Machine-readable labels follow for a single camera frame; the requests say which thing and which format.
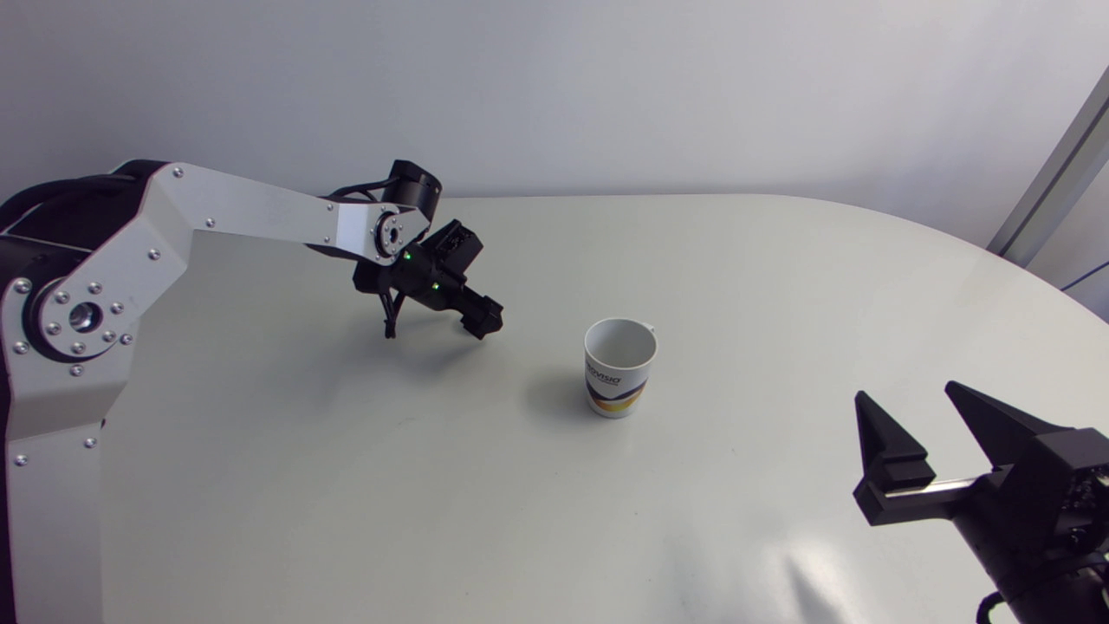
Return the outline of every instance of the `gray wall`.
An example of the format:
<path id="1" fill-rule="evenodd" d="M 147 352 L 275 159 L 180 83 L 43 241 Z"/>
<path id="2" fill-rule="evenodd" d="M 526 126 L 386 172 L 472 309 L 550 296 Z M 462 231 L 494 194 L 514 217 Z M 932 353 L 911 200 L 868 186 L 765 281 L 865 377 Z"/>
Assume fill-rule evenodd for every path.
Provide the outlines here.
<path id="1" fill-rule="evenodd" d="M 0 24 L 0 195 L 136 156 L 317 193 L 407 157 L 450 195 L 790 193 L 976 244 L 1109 60 L 1103 0 L 3 0 Z M 1088 264 L 1064 255 L 1054 283 Z"/>

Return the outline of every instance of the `table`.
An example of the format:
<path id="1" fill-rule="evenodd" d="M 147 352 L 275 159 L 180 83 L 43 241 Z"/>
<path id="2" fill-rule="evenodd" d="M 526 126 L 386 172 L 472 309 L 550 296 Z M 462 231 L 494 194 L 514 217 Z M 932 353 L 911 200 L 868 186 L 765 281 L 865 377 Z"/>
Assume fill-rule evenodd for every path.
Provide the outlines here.
<path id="1" fill-rule="evenodd" d="M 415 303 L 387 341 L 353 263 L 197 236 L 102 438 L 109 624 L 969 622 L 993 586 L 954 526 L 856 509 L 854 393 L 939 479 L 989 469 L 950 379 L 1109 431 L 1106 325 L 922 225 L 772 195 L 451 217 L 505 305 L 482 342 Z M 621 316 L 660 351 L 609 421 L 582 335 Z"/>

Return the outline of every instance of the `cup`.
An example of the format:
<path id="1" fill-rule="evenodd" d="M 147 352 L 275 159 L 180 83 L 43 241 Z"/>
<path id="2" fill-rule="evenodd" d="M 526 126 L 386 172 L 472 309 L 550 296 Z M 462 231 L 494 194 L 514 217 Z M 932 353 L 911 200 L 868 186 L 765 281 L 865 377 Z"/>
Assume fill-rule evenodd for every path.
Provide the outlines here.
<path id="1" fill-rule="evenodd" d="M 643 395 L 659 350 L 654 328 L 631 319 L 606 319 L 586 333 L 589 407 L 608 419 L 631 415 Z"/>

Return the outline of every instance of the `cable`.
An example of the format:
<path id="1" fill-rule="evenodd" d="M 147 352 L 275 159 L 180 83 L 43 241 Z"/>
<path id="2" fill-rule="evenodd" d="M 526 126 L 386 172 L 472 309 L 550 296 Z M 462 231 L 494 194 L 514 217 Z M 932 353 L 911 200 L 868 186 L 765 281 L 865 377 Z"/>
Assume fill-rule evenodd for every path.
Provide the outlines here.
<path id="1" fill-rule="evenodd" d="M 343 186 L 340 188 L 335 188 L 334 191 L 332 191 L 332 194 L 328 195 L 328 196 L 342 197 L 344 195 L 349 195 L 352 193 L 368 194 L 368 193 L 366 193 L 366 191 L 373 191 L 373 190 L 376 190 L 376 188 L 384 188 L 384 187 L 388 186 L 389 184 L 391 184 L 394 182 L 397 182 L 399 180 L 400 180 L 399 177 L 387 177 L 385 180 L 381 180 L 380 182 L 369 182 L 369 183 L 366 183 L 366 184 L 353 184 L 350 186 Z"/>
<path id="2" fill-rule="evenodd" d="M 23 217 L 32 207 L 65 193 L 108 192 L 118 193 L 130 187 L 134 177 L 130 175 L 90 175 L 73 180 L 55 180 L 23 188 L 0 204 L 0 229 L 7 228 Z"/>
<path id="3" fill-rule="evenodd" d="M 994 592 L 993 594 L 981 599 L 981 604 L 978 605 L 978 614 L 975 615 L 975 624 L 990 624 L 989 612 L 994 611 L 994 607 L 1005 602 L 999 592 Z"/>
<path id="4" fill-rule="evenodd" d="M 1082 279 L 1085 279 L 1086 277 L 1089 277 L 1090 275 L 1092 275 L 1093 273 L 1097 273 L 1098 270 L 1100 270 L 1100 269 L 1105 268 L 1106 266 L 1109 266 L 1109 260 L 1107 260 L 1107 262 L 1102 262 L 1101 264 L 1098 264 L 1098 265 L 1097 265 L 1096 267 L 1093 267 L 1093 268 L 1091 268 L 1091 269 L 1087 270 L 1087 272 L 1086 272 L 1086 273 L 1085 273 L 1085 274 L 1083 274 L 1083 275 L 1082 275 L 1081 277 L 1078 277 L 1078 278 L 1077 278 L 1077 279 L 1075 279 L 1074 282 L 1070 282 L 1069 284 L 1067 284 L 1067 285 L 1062 286 L 1062 287 L 1061 287 L 1061 288 L 1059 288 L 1059 289 L 1061 289 L 1061 290 L 1066 291 L 1066 290 L 1067 290 L 1067 288 L 1070 288 L 1070 287 L 1072 287 L 1072 286 L 1077 286 L 1077 285 L 1078 285 L 1078 284 L 1079 284 L 1079 283 L 1080 283 L 1080 282 L 1081 282 Z"/>

